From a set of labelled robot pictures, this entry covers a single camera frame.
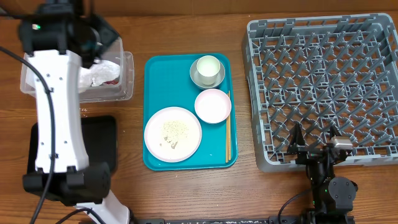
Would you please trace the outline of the red snack wrapper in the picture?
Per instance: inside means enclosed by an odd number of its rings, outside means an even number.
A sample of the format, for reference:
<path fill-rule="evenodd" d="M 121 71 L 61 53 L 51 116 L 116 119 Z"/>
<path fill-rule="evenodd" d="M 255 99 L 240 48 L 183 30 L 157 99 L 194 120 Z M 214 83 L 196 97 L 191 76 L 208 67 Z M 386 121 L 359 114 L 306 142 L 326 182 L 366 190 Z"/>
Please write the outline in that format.
<path fill-rule="evenodd" d="M 117 85 L 119 83 L 119 80 L 111 80 L 108 82 L 104 82 L 104 85 Z"/>

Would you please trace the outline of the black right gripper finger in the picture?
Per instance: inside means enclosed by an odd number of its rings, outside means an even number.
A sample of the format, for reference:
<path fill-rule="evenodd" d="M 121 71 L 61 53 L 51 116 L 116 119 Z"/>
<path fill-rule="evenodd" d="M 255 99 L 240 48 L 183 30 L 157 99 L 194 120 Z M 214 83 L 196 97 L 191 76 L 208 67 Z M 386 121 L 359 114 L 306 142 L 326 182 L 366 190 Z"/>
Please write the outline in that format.
<path fill-rule="evenodd" d="M 299 123 L 295 123 L 294 127 L 290 130 L 290 143 L 287 148 L 288 154 L 298 154 L 305 148 L 305 140 L 302 135 L 301 126 Z"/>
<path fill-rule="evenodd" d="M 330 138 L 341 136 L 341 133 L 339 132 L 338 128 L 335 125 L 330 126 L 328 133 Z"/>

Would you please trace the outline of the white paper napkin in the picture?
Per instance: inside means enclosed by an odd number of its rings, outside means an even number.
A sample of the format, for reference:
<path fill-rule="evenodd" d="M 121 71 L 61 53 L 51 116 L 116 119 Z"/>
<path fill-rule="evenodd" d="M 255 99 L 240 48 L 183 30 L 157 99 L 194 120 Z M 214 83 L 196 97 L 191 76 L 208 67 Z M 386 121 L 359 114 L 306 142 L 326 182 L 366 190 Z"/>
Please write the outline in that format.
<path fill-rule="evenodd" d="M 100 86 L 105 82 L 117 79 L 120 75 L 121 67 L 119 64 L 109 60 L 102 60 L 90 68 L 91 86 Z"/>
<path fill-rule="evenodd" d="M 79 93 L 85 92 L 92 85 L 92 73 L 90 69 L 80 68 L 78 76 L 78 91 Z"/>

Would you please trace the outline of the large pink plate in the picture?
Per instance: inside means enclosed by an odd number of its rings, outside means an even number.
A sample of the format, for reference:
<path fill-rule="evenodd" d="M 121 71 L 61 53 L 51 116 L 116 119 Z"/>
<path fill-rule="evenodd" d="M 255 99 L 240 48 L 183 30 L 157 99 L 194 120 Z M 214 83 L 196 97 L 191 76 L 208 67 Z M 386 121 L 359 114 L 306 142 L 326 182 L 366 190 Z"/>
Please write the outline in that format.
<path fill-rule="evenodd" d="M 181 107 L 167 107 L 153 114 L 144 129 L 148 151 L 163 162 L 181 162 L 199 148 L 202 128 L 198 118 Z"/>

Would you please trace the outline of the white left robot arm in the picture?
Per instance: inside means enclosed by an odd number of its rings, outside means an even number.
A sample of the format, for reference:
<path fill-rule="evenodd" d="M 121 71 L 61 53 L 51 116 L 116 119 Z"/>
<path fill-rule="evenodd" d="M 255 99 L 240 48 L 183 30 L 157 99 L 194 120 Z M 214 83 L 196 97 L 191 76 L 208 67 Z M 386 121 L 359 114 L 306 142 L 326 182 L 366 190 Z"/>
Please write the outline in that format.
<path fill-rule="evenodd" d="M 20 16 L 21 62 L 35 74 L 38 143 L 24 190 L 59 201 L 96 223 L 132 223 L 110 189 L 107 163 L 90 164 L 81 130 L 78 76 L 118 39 L 118 32 L 82 1 L 46 1 Z"/>

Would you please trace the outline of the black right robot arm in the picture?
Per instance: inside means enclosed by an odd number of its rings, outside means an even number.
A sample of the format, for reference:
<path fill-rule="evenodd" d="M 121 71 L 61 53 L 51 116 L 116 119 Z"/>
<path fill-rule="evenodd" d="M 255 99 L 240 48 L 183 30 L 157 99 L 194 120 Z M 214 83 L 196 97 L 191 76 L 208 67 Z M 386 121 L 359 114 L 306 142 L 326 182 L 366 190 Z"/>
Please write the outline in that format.
<path fill-rule="evenodd" d="M 293 196 L 280 208 L 277 219 L 282 223 L 284 208 L 295 199 L 309 194 L 313 197 L 313 208 L 305 209 L 289 223 L 354 223 L 348 213 L 353 210 L 353 201 L 358 185 L 346 177 L 337 177 L 333 166 L 344 162 L 353 150 L 353 144 L 335 126 L 329 130 L 330 140 L 321 147 L 317 143 L 305 145 L 300 123 L 290 130 L 292 136 L 287 152 L 297 155 L 295 163 L 305 166 L 310 188 Z"/>

